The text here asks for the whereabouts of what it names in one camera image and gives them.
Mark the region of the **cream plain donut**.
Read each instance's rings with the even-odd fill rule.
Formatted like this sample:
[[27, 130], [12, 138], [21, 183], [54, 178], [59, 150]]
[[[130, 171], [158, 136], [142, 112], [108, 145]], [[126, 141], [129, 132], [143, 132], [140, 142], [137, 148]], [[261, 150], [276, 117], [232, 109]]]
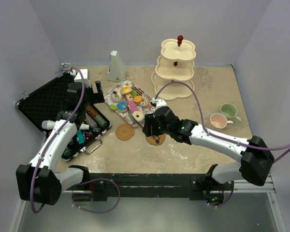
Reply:
[[143, 112], [141, 112], [141, 111], [136, 111], [136, 112], [132, 113], [132, 116], [139, 123], [141, 123], [145, 118]]

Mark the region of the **yellow glazed donut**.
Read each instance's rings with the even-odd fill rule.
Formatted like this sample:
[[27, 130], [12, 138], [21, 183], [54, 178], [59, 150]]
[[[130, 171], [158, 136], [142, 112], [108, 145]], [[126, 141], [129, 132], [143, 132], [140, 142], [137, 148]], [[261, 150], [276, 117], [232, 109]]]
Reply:
[[130, 86], [124, 87], [120, 91], [121, 95], [130, 94], [131, 92], [132, 92], [132, 89]]

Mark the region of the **cream cake slice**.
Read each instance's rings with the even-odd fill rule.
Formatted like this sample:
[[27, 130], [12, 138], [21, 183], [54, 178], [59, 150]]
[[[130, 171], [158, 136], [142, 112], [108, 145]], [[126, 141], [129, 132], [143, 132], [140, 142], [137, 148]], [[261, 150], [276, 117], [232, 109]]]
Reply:
[[132, 95], [130, 93], [125, 94], [125, 98], [128, 102], [134, 100], [134, 98], [132, 97]]

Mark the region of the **pink cake slice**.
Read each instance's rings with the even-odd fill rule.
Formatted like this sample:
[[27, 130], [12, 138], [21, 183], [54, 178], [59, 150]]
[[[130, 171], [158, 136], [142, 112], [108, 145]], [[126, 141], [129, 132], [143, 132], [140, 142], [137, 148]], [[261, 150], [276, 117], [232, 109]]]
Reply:
[[134, 101], [128, 101], [128, 106], [129, 106], [129, 109], [132, 113], [138, 111], [138, 108], [137, 108]]

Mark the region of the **orange macaron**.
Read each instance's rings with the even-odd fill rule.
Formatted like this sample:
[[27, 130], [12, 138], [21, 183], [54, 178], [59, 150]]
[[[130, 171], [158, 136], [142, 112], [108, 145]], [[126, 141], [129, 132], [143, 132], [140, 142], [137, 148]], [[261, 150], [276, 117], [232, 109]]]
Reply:
[[143, 100], [142, 96], [139, 96], [139, 95], [138, 95], [138, 96], [135, 96], [135, 97], [134, 97], [134, 102], [135, 102], [135, 103], [141, 103], [142, 100]]

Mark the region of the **metal tongs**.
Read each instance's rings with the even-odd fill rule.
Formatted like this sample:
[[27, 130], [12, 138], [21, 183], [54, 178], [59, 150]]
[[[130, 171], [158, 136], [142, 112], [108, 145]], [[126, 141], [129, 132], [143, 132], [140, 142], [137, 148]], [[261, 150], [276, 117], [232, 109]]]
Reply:
[[[132, 110], [128, 111], [128, 114], [130, 116], [130, 118], [138, 125], [140, 126], [142, 129], [144, 128], [142, 125], [142, 122], [144, 120], [144, 114], [141, 111], [134, 111], [132, 112]], [[148, 143], [150, 143], [151, 145], [159, 145], [160, 144], [160, 137], [158, 136], [149, 136], [146, 137], [146, 141]]]

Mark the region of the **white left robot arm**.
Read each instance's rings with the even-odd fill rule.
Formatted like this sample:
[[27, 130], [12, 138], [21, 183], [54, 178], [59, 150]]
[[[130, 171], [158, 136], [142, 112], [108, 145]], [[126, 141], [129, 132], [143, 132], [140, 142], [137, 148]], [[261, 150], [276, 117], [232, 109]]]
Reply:
[[43, 121], [55, 122], [37, 155], [16, 170], [20, 199], [54, 205], [63, 191], [74, 186], [89, 187], [91, 178], [87, 167], [71, 165], [61, 173], [56, 173], [56, 168], [85, 120], [85, 107], [104, 101], [100, 81], [95, 85], [97, 92], [91, 85], [75, 83], [72, 78], [55, 78], [18, 102], [18, 109], [39, 130]]

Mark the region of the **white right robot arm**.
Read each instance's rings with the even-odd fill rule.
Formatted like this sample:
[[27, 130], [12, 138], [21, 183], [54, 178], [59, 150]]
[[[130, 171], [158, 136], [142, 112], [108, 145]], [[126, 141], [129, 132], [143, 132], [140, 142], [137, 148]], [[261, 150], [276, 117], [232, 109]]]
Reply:
[[263, 186], [274, 163], [274, 156], [260, 137], [233, 138], [190, 119], [179, 119], [167, 106], [145, 115], [143, 133], [147, 137], [167, 134], [178, 143], [206, 147], [232, 158], [233, 163], [216, 165], [209, 172], [205, 183], [212, 190], [241, 179]]

